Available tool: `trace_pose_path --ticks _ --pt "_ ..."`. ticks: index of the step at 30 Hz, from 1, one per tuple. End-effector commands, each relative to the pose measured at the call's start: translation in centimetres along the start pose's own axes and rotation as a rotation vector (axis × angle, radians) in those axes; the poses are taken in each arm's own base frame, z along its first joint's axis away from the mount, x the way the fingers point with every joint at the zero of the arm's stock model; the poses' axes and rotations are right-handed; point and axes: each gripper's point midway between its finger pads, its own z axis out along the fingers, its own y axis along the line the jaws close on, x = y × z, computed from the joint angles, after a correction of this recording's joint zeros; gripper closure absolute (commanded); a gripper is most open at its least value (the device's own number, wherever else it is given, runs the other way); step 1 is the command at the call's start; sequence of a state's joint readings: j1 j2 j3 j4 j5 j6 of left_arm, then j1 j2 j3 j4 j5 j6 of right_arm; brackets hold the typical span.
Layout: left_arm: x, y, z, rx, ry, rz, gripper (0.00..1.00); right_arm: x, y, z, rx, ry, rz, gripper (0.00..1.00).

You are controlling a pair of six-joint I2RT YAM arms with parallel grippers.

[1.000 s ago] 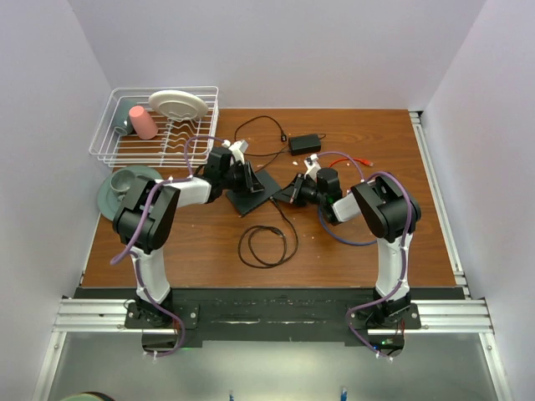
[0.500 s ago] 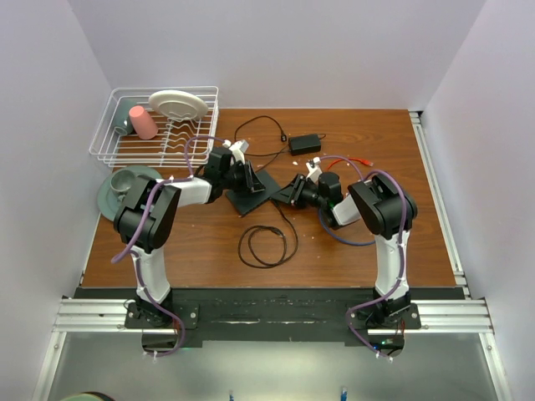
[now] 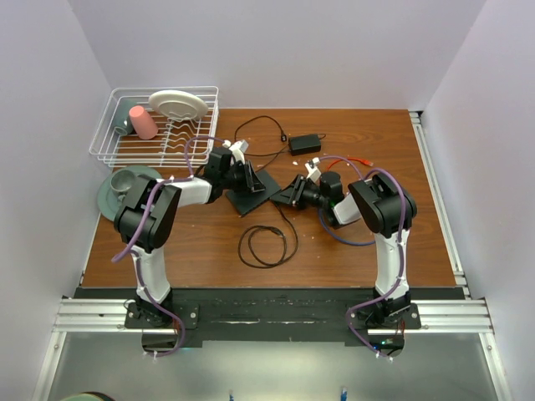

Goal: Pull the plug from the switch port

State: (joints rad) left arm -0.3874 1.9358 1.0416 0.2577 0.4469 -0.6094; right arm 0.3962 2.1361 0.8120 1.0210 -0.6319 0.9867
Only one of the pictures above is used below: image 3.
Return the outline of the black network switch box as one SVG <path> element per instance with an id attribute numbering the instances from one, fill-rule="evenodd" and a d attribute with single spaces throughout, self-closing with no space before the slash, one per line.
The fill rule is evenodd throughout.
<path id="1" fill-rule="evenodd" d="M 258 207 L 269 201 L 272 195 L 275 195 L 281 190 L 280 185 L 267 171 L 259 171 L 257 175 L 265 186 L 264 190 L 260 190 L 258 192 L 239 193 L 229 190 L 226 193 L 226 198 L 232 204 L 237 214 L 241 217 L 244 217 L 255 211 Z"/>

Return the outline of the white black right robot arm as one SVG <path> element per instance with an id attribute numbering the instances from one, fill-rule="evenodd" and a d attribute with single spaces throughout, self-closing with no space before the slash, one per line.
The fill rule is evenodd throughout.
<path id="1" fill-rule="evenodd" d="M 393 327 L 402 318 L 411 304 L 406 247 L 417 207 L 390 173 L 374 169 L 347 189 L 334 171 L 321 173 L 317 180 L 297 175 L 271 200 L 297 209 L 312 206 L 333 228 L 363 220 L 374 234 L 377 257 L 373 298 L 364 308 L 371 311 L 369 320 L 383 328 Z"/>

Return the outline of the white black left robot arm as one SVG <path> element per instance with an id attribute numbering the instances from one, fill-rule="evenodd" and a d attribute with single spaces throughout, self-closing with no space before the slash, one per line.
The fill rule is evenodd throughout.
<path id="1" fill-rule="evenodd" d="M 171 284 L 166 275 L 164 245 L 180 208 L 211 204 L 224 191 L 257 194 L 266 190 L 241 150 L 217 147 L 197 173 L 186 178 L 135 178 L 115 215 L 114 228 L 125 249 L 113 262 L 131 255 L 137 281 L 136 311 L 153 327 L 177 324 Z"/>

